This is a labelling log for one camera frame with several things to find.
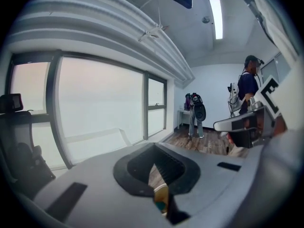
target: black cap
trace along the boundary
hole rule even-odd
[[[250,61],[258,61],[258,58],[255,57],[255,56],[253,56],[253,55],[249,55],[249,56],[245,59],[245,66],[247,66],[248,63],[249,63]]]

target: smoke detector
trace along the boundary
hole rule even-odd
[[[210,22],[210,18],[209,16],[205,16],[203,17],[203,19],[201,20],[204,24],[208,24]]]

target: chair headrest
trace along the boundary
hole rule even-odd
[[[8,94],[0,96],[0,114],[23,110],[21,94]]]

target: black office chair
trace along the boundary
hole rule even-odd
[[[0,97],[1,151],[9,174],[15,181],[12,187],[33,199],[55,175],[42,158],[40,146],[32,139],[32,115],[23,109],[21,95]]]

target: white ceiling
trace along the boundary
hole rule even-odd
[[[186,9],[173,0],[128,0],[155,22],[169,25],[165,33],[181,51],[190,67],[208,64],[243,63],[248,54],[257,54],[263,45],[257,41],[264,35],[243,0],[221,0],[223,39],[215,40],[209,0],[193,0]],[[209,24],[202,18],[209,16]]]

